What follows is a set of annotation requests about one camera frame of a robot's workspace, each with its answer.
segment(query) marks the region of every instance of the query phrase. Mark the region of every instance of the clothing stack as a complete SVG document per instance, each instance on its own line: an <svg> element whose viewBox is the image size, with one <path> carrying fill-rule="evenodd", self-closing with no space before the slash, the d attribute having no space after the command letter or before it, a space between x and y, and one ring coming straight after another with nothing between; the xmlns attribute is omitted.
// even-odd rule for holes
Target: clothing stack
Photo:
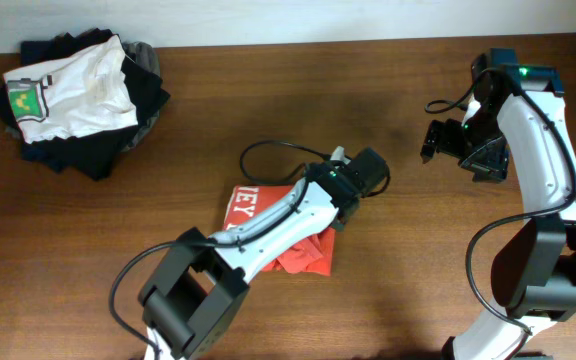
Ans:
<svg viewBox="0 0 576 360"><path fill-rule="evenodd" d="M148 44L122 45L110 30L21 44L23 67L4 74L0 118L22 158L59 173L110 175L121 151L152 129L170 95Z"/></svg>

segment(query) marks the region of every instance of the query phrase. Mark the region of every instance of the graphic print on shirt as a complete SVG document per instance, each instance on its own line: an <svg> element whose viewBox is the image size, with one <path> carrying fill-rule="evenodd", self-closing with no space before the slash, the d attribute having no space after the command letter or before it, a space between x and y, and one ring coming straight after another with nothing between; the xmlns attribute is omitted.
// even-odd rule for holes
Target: graphic print on shirt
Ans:
<svg viewBox="0 0 576 360"><path fill-rule="evenodd" d="M44 89L50 85L52 85L51 75L38 81L24 78L6 82L10 107L18 123L22 121L42 122L49 116Z"/></svg>

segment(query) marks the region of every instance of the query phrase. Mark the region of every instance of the folded clothes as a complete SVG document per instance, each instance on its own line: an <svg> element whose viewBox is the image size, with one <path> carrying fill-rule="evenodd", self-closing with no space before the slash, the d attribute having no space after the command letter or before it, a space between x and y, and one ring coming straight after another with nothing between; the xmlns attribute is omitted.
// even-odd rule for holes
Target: folded clothes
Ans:
<svg viewBox="0 0 576 360"><path fill-rule="evenodd" d="M121 64L118 36L64 59L4 74L8 99L24 140L84 137L137 125Z"/></svg>
<svg viewBox="0 0 576 360"><path fill-rule="evenodd" d="M100 31L98 29L92 30L85 34L86 39L93 39L88 40L86 44L92 44L94 41L103 40L107 36L112 36L112 32L109 30ZM74 41L75 38L66 34L63 38L68 39L69 42ZM22 65L30 65L41 61L43 54L50 49L52 46L53 41L24 41L21 43L21 64ZM128 56L131 60L133 60L137 65L139 65L142 69L153 73L159 77L161 77L161 68L159 66L159 57L155 52L155 49L152 48L149 44L144 42L134 42L129 44L123 44L124 51L126 56ZM148 118L145 124L139 126L139 130L135 137L128 142L126 147L122 149L122 151L129 151L134 149L139 142L150 132L150 130L155 126L155 123L159 119L159 111L155 112L150 118ZM6 132L10 133L14 138L20 138L21 134L14 128L7 126Z"/></svg>
<svg viewBox="0 0 576 360"><path fill-rule="evenodd" d="M21 63L30 65L37 62L63 59L87 47L107 42L113 36L110 30L94 29L73 37L70 34L59 36L52 41L23 42ZM129 57L121 64L125 75L124 84L130 102L136 107L137 126L118 130L101 131L81 138L55 138L22 144L22 158L38 161L60 172L73 166L94 180L110 175L116 155L122 151L146 126L148 120L168 101L170 95L161 89L159 76L144 70ZM14 130L19 130L5 86L0 89L0 118Z"/></svg>
<svg viewBox="0 0 576 360"><path fill-rule="evenodd" d="M236 186L226 212L224 230L243 224L279 201L291 186ZM335 230L327 228L286 250L262 271L286 270L291 274L312 272L330 276Z"/></svg>

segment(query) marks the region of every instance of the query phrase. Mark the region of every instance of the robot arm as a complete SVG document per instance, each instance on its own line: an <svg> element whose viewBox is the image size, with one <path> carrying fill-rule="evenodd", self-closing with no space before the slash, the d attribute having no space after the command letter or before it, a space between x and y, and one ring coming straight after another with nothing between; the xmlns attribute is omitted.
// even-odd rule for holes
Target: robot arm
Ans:
<svg viewBox="0 0 576 360"><path fill-rule="evenodd" d="M482 79L491 67L508 76L490 73ZM565 203L576 191L576 179L571 176L574 171L576 178L576 159L556 71L520 66L514 51L507 49L492 49L472 69L474 83L479 84L464 120L433 121L422 148L424 161L435 151L448 153L460 159L460 167L475 173L474 181L499 182L507 174L508 144L525 211ZM561 142L524 96L507 84L508 78L520 84L523 95L547 115ZM562 255L565 246L574 253ZM496 256L491 280L494 299L490 305L528 326L532 336L576 313L576 199L555 215L526 219L524 228ZM443 355L456 360L506 359L532 336L525 338L518 326L484 311L470 329L447 342Z"/></svg>
<svg viewBox="0 0 576 360"><path fill-rule="evenodd" d="M205 354L227 330L250 281L266 264L331 224L343 226L359 199L387 176L385 161L370 148L352 160L335 151L330 161L311 164L284 198L248 222L208 239L196 229L182 234L139 294L148 337L158 344L161 358ZM207 243L212 247L194 245ZM190 268L212 280L209 293L189 275ZM146 359L154 355L149 347Z"/></svg>

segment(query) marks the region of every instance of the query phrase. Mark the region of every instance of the wood grain surface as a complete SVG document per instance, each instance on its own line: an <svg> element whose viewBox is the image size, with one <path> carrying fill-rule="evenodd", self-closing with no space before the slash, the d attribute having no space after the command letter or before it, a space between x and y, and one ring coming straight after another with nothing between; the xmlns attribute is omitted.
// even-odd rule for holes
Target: wood grain surface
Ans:
<svg viewBox="0 0 576 360"><path fill-rule="evenodd" d="M371 146L387 159L392 182L338 234L331 277L259 275L209 359L438 351L482 310L463 268L468 240L522 205L514 168L491 185L472 183L446 156L421 164L435 118L423 105L460 96L470 62L493 46L558 67L576 153L576 35L162 49L172 99L152 133L100 182L22 161L0 123L0 359L140 357L145 346L108 314L112 280L148 246L192 226L218 229L233 186L246 183L239 152L268 138L324 152ZM17 63L0 56L0 85ZM250 166L283 174L303 159L260 151ZM475 254L487 296L492 258L519 227L495 230ZM157 261L136 268L118 294L118 310L140 328L137 291ZM576 359L576 316L526 350Z"/></svg>

